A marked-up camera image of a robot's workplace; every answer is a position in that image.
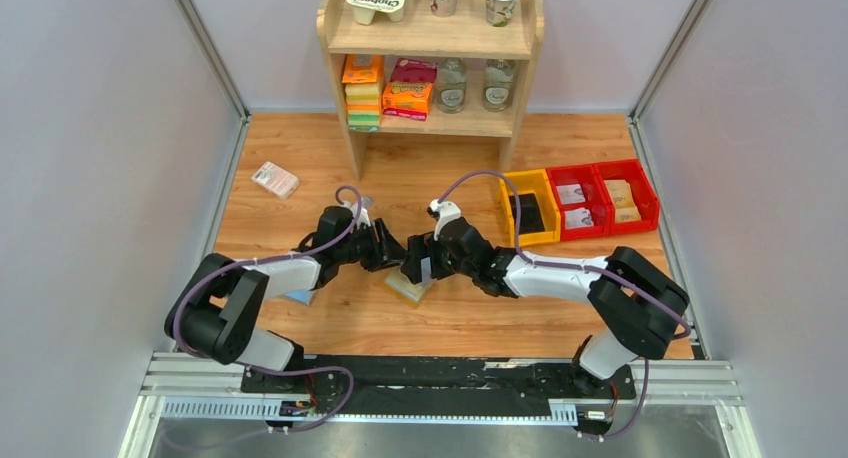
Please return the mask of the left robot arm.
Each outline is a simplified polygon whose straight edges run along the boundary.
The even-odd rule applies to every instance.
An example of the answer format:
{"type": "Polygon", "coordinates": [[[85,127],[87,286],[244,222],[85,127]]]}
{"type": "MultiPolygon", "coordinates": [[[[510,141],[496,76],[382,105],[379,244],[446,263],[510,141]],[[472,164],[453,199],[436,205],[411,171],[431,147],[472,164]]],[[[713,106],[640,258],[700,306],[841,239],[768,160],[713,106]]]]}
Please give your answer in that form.
{"type": "Polygon", "coordinates": [[[354,203],[329,206],[289,254],[243,261],[205,256],[169,311],[164,331],[183,350],[220,364],[287,373],[302,348],[258,326],[265,300],[310,295],[343,265],[375,272],[405,257],[383,220],[370,220],[354,203]]]}

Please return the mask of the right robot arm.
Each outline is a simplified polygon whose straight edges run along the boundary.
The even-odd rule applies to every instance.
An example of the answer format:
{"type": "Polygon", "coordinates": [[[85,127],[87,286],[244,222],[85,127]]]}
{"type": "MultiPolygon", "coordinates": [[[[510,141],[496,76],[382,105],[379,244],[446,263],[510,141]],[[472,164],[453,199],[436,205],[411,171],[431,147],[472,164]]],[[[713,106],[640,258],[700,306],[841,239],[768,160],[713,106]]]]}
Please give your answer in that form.
{"type": "Polygon", "coordinates": [[[611,378],[637,358],[662,359],[670,344],[691,331],[687,292],[636,250],[569,259],[494,246],[464,218],[439,232],[407,240],[403,275],[412,283],[462,275],[495,297],[546,297],[587,303],[603,332],[587,338],[572,365],[577,376],[611,378]]]}

